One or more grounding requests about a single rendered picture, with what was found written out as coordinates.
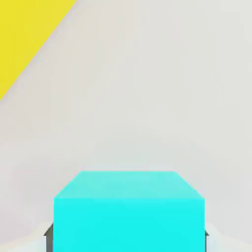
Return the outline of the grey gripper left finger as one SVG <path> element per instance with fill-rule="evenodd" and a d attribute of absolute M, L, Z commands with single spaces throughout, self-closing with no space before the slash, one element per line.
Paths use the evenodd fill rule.
<path fill-rule="evenodd" d="M 53 252 L 52 223 L 42 222 L 31 234 L 7 243 L 5 252 Z"/>

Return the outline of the large yellow box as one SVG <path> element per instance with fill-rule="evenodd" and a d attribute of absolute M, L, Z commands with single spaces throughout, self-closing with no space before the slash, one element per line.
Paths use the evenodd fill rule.
<path fill-rule="evenodd" d="M 0 0 L 0 100 L 76 0 Z"/>

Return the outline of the small cyan cube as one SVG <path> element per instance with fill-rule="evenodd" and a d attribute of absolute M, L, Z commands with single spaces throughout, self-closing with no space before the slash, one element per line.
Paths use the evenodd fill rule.
<path fill-rule="evenodd" d="M 53 224 L 53 252 L 205 252 L 204 197 L 172 171 L 82 171 Z"/>

